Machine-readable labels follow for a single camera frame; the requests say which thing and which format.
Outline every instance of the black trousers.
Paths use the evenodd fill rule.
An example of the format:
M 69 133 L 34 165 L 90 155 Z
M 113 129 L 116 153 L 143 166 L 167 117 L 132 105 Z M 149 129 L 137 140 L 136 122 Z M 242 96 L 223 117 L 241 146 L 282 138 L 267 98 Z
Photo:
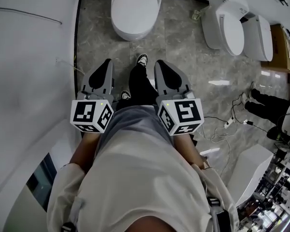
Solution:
M 131 99 L 120 100 L 117 111 L 128 106 L 156 104 L 158 92 L 152 87 L 143 65 L 136 65 L 130 72 L 129 89 Z
M 261 104 L 256 104 L 249 101 L 246 103 L 245 108 L 252 114 L 264 119 L 268 119 L 279 128 L 281 128 L 284 121 L 284 117 L 281 116 L 287 113 L 287 110 L 290 106 L 290 101 L 275 96 L 261 94 L 256 89 L 251 91 L 251 95 L 254 99 L 257 100 L 257 102 L 260 102 Z

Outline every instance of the toilet lid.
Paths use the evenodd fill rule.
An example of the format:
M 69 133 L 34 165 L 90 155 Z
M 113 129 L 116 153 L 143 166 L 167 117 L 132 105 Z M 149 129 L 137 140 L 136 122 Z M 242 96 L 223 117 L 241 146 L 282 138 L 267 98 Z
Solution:
M 151 29 L 157 19 L 157 0 L 114 0 L 112 22 L 120 31 L 139 34 Z
M 220 16 L 220 28 L 228 51 L 237 56 L 244 49 L 244 31 L 242 23 L 230 14 Z
M 265 20 L 262 16 L 258 16 L 258 29 L 261 41 L 261 47 L 264 54 L 264 57 L 267 61 L 272 61 L 273 59 L 273 41 L 272 41 L 272 33 L 271 26 L 267 20 Z

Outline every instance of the sneaker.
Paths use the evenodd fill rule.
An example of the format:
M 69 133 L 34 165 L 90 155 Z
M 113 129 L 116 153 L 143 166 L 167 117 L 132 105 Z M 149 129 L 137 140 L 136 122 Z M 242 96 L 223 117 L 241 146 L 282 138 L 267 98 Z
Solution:
M 245 105 L 246 103 L 249 101 L 247 95 L 245 93 L 242 94 L 242 103 L 244 105 L 244 109 L 245 109 Z
M 130 93 L 128 92 L 128 91 L 122 91 L 121 92 L 121 98 L 123 99 L 123 100 L 129 100 L 129 99 L 131 99 L 131 95 L 130 95 Z
M 252 94 L 251 94 L 251 91 L 253 90 L 253 89 L 255 89 L 256 88 L 256 83 L 255 82 L 252 82 L 251 84 L 250 84 L 250 91 L 249 91 L 249 98 L 250 99 L 253 99 L 253 97 L 252 97 Z
M 148 61 L 148 56 L 147 56 L 147 54 L 141 54 L 141 55 L 137 58 L 137 61 L 136 61 L 135 65 L 141 64 L 141 65 L 143 65 L 144 67 L 146 67 L 146 65 L 147 65 L 147 61 Z

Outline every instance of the white jacket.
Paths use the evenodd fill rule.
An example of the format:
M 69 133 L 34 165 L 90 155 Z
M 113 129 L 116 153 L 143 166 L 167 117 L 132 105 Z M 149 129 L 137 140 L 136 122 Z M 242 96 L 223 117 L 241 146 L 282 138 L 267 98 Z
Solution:
M 124 232 L 135 220 L 155 216 L 177 232 L 212 232 L 204 187 L 239 224 L 235 204 L 212 168 L 192 167 L 166 141 L 118 131 L 85 176 L 68 164 L 57 174 L 47 210 L 50 232 L 73 221 L 79 232 Z

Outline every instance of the toilet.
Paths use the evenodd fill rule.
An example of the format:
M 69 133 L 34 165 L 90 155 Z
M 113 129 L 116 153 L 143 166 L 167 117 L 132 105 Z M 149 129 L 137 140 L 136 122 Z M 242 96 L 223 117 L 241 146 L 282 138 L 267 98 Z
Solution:
M 269 22 L 261 15 L 257 15 L 242 25 L 245 37 L 245 55 L 254 60 L 272 61 L 273 42 Z
M 111 19 L 115 32 L 124 40 L 136 41 L 153 28 L 161 0 L 112 0 Z
M 245 0 L 209 0 L 209 7 L 201 17 L 207 45 L 224 49 L 232 56 L 244 49 L 244 32 L 240 19 L 249 11 Z

